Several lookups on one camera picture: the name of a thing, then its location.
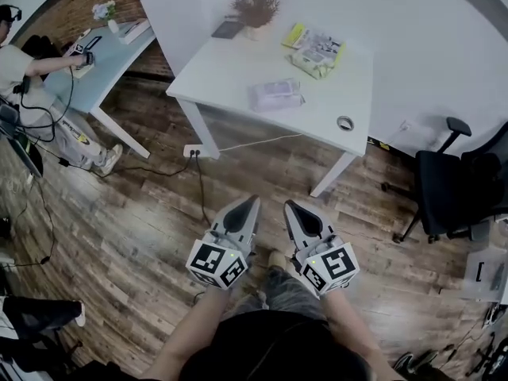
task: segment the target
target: snack package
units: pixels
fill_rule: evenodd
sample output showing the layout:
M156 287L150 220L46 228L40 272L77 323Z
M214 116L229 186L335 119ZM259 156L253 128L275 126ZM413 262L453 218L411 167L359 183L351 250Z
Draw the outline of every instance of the snack package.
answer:
M345 48L344 42L301 23L293 27L283 45L297 49L286 58L315 79L325 78L335 68Z
M300 107L305 103L300 94L300 83L294 79L250 86L248 98L251 109L257 113Z

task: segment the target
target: dried plant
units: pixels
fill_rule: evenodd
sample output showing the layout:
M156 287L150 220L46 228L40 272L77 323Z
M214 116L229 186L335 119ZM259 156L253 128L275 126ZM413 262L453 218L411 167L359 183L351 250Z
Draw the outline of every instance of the dried plant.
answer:
M279 0L234 0L231 8L237 14L226 16L255 29L268 24L279 12Z

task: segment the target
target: flower vase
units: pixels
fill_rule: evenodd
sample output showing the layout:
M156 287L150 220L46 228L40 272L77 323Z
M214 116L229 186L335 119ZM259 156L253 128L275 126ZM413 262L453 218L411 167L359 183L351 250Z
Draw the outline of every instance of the flower vase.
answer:
M249 40L260 41L266 37L268 32L268 24L261 25L258 28L249 27L248 25L244 27L244 36Z
M116 34L118 31L120 31L115 20L108 20L108 27L110 27L110 30L113 34Z

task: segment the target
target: forearm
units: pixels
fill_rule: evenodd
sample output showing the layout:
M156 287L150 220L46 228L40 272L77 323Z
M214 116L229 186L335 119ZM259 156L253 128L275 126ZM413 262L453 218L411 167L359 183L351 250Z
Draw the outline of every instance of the forearm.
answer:
M51 72L59 71L70 66L79 66L83 63L83 56L65 56L63 58L46 58L43 60L33 60L27 68L27 76L46 75Z
M371 330L340 289L325 294L321 304L328 318L330 332L337 343L361 356L378 379L404 379L388 364Z
M182 366L196 352L210 345L228 301L228 291L208 287L201 300L176 326L143 378L177 379Z

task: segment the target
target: wooden floor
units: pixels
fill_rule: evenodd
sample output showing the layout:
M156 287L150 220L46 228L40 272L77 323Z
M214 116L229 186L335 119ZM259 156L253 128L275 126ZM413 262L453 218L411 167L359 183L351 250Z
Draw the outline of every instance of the wooden floor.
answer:
M183 146L198 142L162 85L123 79L104 108L152 153L148 161L129 153L121 166L175 171L186 162ZM217 111L205 113L220 148L287 134L251 121L226 119ZM115 142L99 125L93 126L108 145ZM14 217L27 202L23 186L27 174L8 144L3 140L0 145L2 208ZM292 253L283 203L302 199L326 210L343 240L352 242L362 270L348 294L390 361L407 351L441 350L468 335L474 339L468 337L443 368L454 379L463 378L472 365L472 353L488 339L490 330L481 330L487 305L446 300L437 293L441 287L460 285L468 252L481 245L448 240L429 245L421 226L406 243L394 244L392 233L406 226L415 205L383 193L380 183L388 180L410 187L412 175L398 158L372 146L319 199L309 198L310 186L340 154L328 145L296 137L223 152L217 161L203 160L206 213L213 218L242 195L261 197L256 238L260 254L249 274L259 280L267 250ZM63 332L68 344L77 340L84 344L76 359L82 364L112 360L139 375L202 290L184 267L194 239L206 229L195 163L174 178L127 171L105 181L61 167L47 154L44 167L40 183L57 244L49 264L18 268L17 292L83 300L87 325L80 329L71 324ZM48 254L50 227L34 185L11 244L17 263ZM444 364L447 355L438 357L437 364Z

